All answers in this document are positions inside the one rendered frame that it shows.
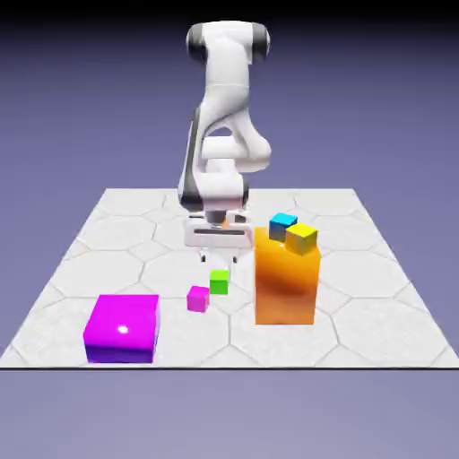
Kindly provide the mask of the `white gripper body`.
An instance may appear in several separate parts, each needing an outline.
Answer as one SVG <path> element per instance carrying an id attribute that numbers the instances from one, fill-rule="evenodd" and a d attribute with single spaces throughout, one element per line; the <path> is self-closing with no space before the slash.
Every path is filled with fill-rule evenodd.
<path id="1" fill-rule="evenodd" d="M 206 219 L 186 219 L 184 243 L 189 247 L 251 248 L 252 225 L 232 221 L 212 225 Z"/>

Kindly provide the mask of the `small green cube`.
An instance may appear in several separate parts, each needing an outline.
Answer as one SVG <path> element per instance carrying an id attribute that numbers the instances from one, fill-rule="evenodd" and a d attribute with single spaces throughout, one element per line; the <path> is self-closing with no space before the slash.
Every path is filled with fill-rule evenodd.
<path id="1" fill-rule="evenodd" d="M 229 270 L 211 270 L 209 282 L 211 295 L 227 295 L 229 291 L 229 283 Z"/>

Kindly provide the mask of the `small magenta cube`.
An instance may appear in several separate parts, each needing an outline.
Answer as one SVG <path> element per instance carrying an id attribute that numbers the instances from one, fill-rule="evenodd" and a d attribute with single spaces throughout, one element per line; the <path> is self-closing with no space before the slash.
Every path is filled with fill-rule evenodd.
<path id="1" fill-rule="evenodd" d="M 205 313 L 210 302 L 208 287 L 193 285 L 186 295 L 186 306 L 189 311 Z"/>

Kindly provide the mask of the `small cyan cube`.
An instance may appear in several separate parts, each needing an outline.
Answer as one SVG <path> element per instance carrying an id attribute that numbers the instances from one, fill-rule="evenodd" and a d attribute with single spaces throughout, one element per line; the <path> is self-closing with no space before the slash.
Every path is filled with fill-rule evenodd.
<path id="1" fill-rule="evenodd" d="M 298 222 L 298 217 L 289 213 L 278 212 L 269 221 L 269 238 L 284 242 L 286 230 Z"/>

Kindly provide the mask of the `small yellow cube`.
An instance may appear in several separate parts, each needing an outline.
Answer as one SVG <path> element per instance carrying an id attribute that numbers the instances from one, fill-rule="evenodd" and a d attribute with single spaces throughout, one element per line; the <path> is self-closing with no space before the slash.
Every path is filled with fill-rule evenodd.
<path id="1" fill-rule="evenodd" d="M 286 229 L 285 247 L 297 255 L 304 255 L 317 247 L 318 230 L 298 222 Z"/>

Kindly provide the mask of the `large orange box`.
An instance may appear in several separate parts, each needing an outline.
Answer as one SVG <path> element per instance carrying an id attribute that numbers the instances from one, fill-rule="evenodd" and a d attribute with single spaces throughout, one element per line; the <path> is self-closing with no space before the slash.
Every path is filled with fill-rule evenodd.
<path id="1" fill-rule="evenodd" d="M 255 322 L 312 325 L 320 262 L 318 246 L 297 255 L 270 239 L 267 228 L 255 228 Z"/>

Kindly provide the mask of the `large magenta box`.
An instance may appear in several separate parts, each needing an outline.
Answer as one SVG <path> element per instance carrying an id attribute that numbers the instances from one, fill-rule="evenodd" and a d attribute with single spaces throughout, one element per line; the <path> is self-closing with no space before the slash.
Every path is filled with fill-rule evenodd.
<path id="1" fill-rule="evenodd" d="M 155 294 L 102 294 L 82 334 L 90 363 L 151 364 L 160 330 Z"/>

